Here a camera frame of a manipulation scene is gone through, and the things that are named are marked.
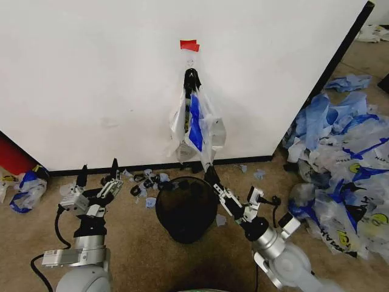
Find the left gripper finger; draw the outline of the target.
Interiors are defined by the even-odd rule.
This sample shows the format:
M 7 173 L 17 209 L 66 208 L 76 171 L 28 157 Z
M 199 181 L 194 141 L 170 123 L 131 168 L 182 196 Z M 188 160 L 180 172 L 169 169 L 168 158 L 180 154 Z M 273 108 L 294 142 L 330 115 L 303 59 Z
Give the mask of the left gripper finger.
M 123 181 L 120 178 L 120 170 L 117 159 L 114 158 L 109 175 L 100 181 L 103 188 L 98 193 L 98 199 L 102 201 L 112 201 L 120 192 Z
M 73 187 L 74 192 L 82 192 L 87 184 L 88 166 L 85 164 L 78 173 L 75 185 Z

